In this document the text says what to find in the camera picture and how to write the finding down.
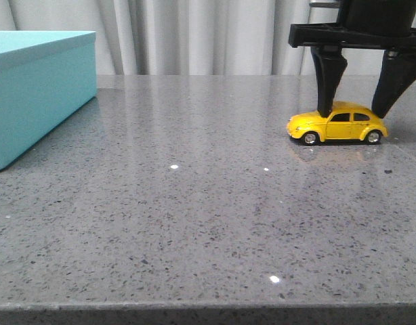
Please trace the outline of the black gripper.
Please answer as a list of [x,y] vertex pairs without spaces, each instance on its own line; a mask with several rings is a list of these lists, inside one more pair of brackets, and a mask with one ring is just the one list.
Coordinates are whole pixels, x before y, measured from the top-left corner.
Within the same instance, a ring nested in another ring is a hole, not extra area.
[[416,81],[416,0],[342,1],[337,21],[292,24],[289,44],[312,46],[318,103],[322,117],[332,111],[333,98],[348,65],[341,47],[388,49],[384,52],[371,110],[384,118],[396,100]]

